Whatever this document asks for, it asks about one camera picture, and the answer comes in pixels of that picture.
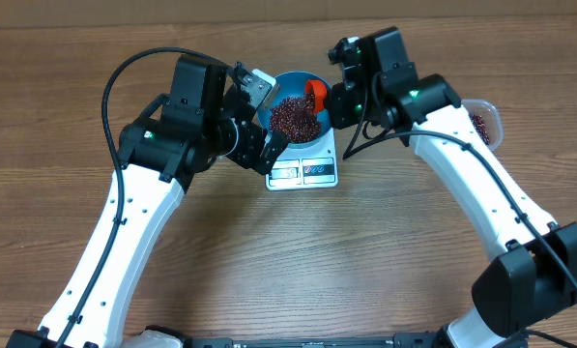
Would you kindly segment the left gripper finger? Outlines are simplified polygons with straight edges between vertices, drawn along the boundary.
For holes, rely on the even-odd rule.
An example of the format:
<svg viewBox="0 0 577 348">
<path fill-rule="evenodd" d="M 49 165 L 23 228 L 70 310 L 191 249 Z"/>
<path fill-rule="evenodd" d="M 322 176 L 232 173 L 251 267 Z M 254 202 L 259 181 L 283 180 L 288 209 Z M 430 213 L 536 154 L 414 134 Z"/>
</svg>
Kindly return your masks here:
<svg viewBox="0 0 577 348">
<path fill-rule="evenodd" d="M 250 94 L 256 86 L 253 73 L 242 63 L 237 61 L 232 70 L 232 81 L 239 95 Z"/>
<path fill-rule="evenodd" d="M 254 166 L 254 170 L 261 174 L 270 174 L 278 157 L 287 148 L 289 140 L 286 135 L 279 130 L 271 132 L 270 141 L 264 146 L 260 158 Z"/>
</svg>

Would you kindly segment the red beans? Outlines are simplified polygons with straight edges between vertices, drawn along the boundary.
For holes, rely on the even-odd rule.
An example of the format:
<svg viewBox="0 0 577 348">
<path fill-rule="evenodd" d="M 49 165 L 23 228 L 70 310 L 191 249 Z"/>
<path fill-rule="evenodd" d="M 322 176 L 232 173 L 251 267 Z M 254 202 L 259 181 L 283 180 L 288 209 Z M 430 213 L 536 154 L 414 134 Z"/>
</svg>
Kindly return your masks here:
<svg viewBox="0 0 577 348">
<path fill-rule="evenodd" d="M 410 131 L 414 123 L 425 122 L 426 115 L 438 110 L 440 106 L 450 106 L 451 111 L 461 110 L 461 107 L 455 107 L 448 100 L 444 100 L 443 103 L 435 102 L 433 105 L 426 104 L 426 102 L 426 98 L 416 98 L 405 104 L 398 102 L 375 106 L 373 114 L 363 118 L 363 136 L 371 139 L 367 133 L 367 124 L 382 127 L 384 131 L 379 134 L 379 137 L 382 137 L 391 130 Z M 351 119 L 351 113 L 344 116 L 337 114 L 337 119 L 333 119 L 333 111 L 339 111 L 339 108 L 332 108 L 330 96 L 323 98 L 313 92 L 308 92 L 299 98 L 287 97 L 271 108 L 269 129 L 283 133 L 290 143 L 306 143 L 317 139 L 325 132 L 323 122 L 319 120 L 319 114 L 327 112 L 331 128 L 343 129 L 357 124 L 364 108 L 361 104 L 355 105 L 352 112 L 358 116 L 357 119 Z"/>
</svg>

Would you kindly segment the red scoop blue handle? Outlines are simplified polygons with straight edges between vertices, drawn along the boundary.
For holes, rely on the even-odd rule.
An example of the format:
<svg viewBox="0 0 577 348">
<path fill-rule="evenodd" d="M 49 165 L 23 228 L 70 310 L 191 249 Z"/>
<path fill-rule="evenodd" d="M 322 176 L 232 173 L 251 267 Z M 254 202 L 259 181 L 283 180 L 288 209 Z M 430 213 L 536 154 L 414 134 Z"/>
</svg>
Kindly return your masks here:
<svg viewBox="0 0 577 348">
<path fill-rule="evenodd" d="M 308 79 L 304 86 L 304 93 L 307 97 L 313 98 L 313 113 L 320 113 L 325 109 L 325 99 L 328 88 L 324 81 L 319 79 Z"/>
</svg>

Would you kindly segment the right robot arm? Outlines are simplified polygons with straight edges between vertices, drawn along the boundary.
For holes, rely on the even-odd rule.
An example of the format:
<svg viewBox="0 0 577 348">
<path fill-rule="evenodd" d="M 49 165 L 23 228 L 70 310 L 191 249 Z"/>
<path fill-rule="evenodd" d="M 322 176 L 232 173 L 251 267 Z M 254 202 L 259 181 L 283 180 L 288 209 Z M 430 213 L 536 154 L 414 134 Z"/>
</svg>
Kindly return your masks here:
<svg viewBox="0 0 577 348">
<path fill-rule="evenodd" d="M 438 175 L 473 224 L 489 260 L 472 309 L 427 347 L 525 347 L 534 325 L 577 304 L 577 223 L 561 225 L 514 182 L 440 75 L 419 77 L 398 29 L 344 38 L 328 53 L 342 79 L 325 99 L 332 126 L 399 139 Z"/>
</svg>

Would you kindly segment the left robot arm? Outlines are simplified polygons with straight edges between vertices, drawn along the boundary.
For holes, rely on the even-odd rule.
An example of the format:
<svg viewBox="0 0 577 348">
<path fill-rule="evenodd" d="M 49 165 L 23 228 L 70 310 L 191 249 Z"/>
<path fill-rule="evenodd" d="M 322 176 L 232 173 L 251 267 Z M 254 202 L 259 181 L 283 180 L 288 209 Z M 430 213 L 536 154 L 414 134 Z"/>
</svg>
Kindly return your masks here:
<svg viewBox="0 0 577 348">
<path fill-rule="evenodd" d="M 8 346 L 120 346 L 137 283 L 194 175 L 222 156 L 266 175 L 286 148 L 281 133 L 252 121 L 279 89 L 272 76 L 174 51 L 169 93 L 156 96 L 119 137 L 106 138 L 112 182 L 72 278 L 39 327 L 13 331 Z"/>
</svg>

